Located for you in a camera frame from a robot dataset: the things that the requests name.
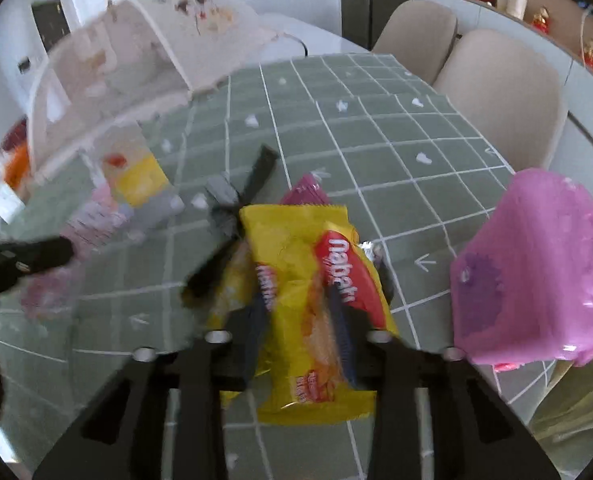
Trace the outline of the pink toy box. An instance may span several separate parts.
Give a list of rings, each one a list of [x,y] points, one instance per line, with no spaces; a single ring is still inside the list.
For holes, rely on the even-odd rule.
[[[517,172],[449,276],[454,344],[471,362],[593,360],[593,198],[583,185]]]

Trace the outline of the far beige chair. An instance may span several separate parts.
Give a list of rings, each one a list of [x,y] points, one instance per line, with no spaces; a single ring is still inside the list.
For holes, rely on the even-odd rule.
[[[456,42],[458,18],[446,6],[409,0],[398,6],[371,49],[392,54],[427,84],[434,84]]]

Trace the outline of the red small snack wrapper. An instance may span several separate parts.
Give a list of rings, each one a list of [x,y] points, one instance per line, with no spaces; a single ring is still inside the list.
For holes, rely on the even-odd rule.
[[[89,156],[109,184],[130,238],[143,237],[185,209],[137,122],[110,128],[94,141]]]

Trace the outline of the white canister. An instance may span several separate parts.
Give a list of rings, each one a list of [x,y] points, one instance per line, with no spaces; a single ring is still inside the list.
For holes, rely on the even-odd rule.
[[[528,0],[496,0],[496,9],[522,21]]]

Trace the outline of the right red figurine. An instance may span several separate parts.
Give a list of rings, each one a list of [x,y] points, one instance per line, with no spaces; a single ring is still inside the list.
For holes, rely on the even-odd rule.
[[[583,42],[582,60],[585,67],[593,70],[593,39],[588,39]]]

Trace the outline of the left red figurine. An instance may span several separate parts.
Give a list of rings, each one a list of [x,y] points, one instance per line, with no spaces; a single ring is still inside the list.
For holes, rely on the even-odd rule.
[[[545,8],[545,6],[541,6],[539,10],[537,10],[536,14],[533,15],[531,25],[542,34],[549,34],[549,29],[551,28],[551,17],[549,16],[549,11]]]

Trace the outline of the red figurine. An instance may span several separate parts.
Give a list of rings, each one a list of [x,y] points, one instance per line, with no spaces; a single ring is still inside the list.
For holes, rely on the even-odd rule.
[[[593,39],[588,39],[583,42],[582,60],[585,67],[593,70]]]
[[[533,15],[531,25],[542,34],[549,34],[549,29],[551,28],[551,17],[549,16],[549,11],[545,8],[545,6],[541,6],[539,10],[537,10],[536,14]]]

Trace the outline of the green grid tablecloth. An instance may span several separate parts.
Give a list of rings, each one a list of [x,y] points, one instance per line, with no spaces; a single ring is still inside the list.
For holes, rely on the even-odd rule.
[[[208,211],[187,207],[142,240],[115,232],[45,312],[26,313],[19,292],[0,298],[0,426],[34,478],[557,477],[525,428],[551,362],[498,378],[442,359],[449,267],[513,176],[445,96],[386,55],[310,56],[242,70],[144,128],[184,200],[213,177],[250,177],[263,146],[279,154],[242,211],[268,307],[262,375],[228,414],[204,392],[220,347],[180,293],[225,240]],[[336,347],[333,326],[311,319],[326,309],[321,270],[333,298],[359,296],[365,240],[394,286],[392,304],[369,308],[394,334],[383,408],[347,382],[318,389],[309,361]]]

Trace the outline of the middle beige chair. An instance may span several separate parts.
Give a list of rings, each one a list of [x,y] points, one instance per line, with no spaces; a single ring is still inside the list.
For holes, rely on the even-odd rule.
[[[568,107],[543,55],[496,30],[475,29],[457,42],[433,88],[513,169],[551,166]]]

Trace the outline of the pink chip packet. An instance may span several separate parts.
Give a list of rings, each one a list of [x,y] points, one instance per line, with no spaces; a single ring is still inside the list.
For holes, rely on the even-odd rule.
[[[328,195],[321,187],[321,179],[315,176],[313,172],[304,174],[304,176],[292,186],[291,190],[284,194],[280,200],[280,205],[300,206],[300,205],[329,205]]]

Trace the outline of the yellow nabati snack bag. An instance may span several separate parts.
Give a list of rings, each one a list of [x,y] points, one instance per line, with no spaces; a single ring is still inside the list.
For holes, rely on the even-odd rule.
[[[264,424],[336,424],[373,414],[375,396],[350,385],[342,370],[325,289],[367,313],[377,330],[397,331],[377,269],[359,246],[347,208],[251,205],[243,208],[246,243],[227,266],[210,323],[242,308],[252,276],[269,310],[261,369],[272,389],[258,408]]]

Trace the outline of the yellow bin liner bag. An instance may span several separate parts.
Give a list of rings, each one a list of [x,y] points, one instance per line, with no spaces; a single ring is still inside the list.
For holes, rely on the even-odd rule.
[[[593,458],[593,360],[557,362],[529,428],[561,478],[581,474]]]

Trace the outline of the beige chair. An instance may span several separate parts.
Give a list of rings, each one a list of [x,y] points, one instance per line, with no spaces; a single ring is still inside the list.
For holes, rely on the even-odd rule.
[[[456,42],[458,18],[446,6],[409,0],[398,6],[371,49],[392,54],[427,84],[434,84]]]
[[[433,88],[513,169],[551,166],[568,107],[543,55],[496,30],[475,29],[457,42]]]

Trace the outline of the mesh food cover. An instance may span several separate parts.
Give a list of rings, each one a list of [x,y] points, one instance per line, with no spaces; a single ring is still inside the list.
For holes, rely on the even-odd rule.
[[[120,0],[61,39],[28,104],[30,174],[45,180],[109,126],[214,89],[279,35],[241,0]]]

